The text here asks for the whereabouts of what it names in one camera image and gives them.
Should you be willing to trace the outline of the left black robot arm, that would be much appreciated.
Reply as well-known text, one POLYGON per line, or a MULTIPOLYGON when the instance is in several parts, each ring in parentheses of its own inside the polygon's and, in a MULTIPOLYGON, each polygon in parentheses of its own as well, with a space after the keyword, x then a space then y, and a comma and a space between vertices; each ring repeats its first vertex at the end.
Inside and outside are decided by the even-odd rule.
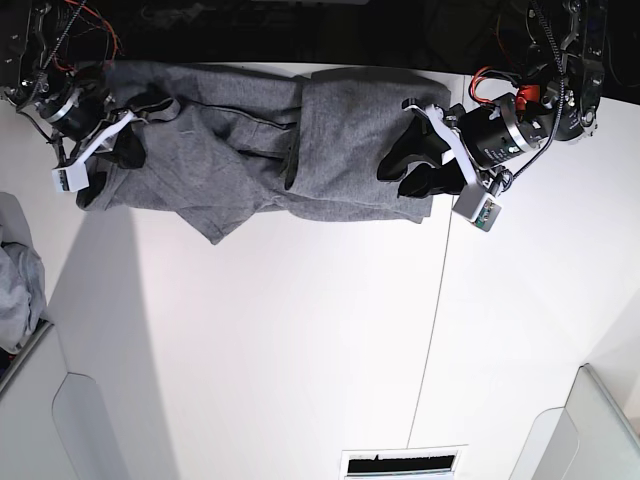
POLYGON ((398 183, 398 194, 425 198, 458 195, 473 181, 493 195, 508 190, 518 172, 505 162, 526 152, 540 157, 554 141, 577 141, 597 128, 603 90, 608 4, 605 1, 531 1, 530 45, 521 66, 480 68, 468 86, 477 108, 437 109, 462 143, 471 164, 465 175, 426 107, 407 99, 414 118, 380 161, 377 179, 398 183))

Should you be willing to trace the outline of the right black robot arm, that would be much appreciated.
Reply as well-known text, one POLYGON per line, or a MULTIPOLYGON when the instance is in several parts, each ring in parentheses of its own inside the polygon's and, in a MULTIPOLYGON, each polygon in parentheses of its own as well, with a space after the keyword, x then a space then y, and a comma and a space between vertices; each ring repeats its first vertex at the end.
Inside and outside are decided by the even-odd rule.
POLYGON ((43 136, 58 164, 70 167, 96 156, 122 169, 139 169, 146 160, 134 133, 138 122, 172 103, 155 86, 116 104, 106 71, 114 63, 120 41, 112 25, 83 1, 4 1, 1 4, 1 97, 17 114, 33 107, 33 126, 46 122, 43 136), (106 35, 102 61, 80 66, 65 50, 76 33, 75 23, 87 23, 106 35))

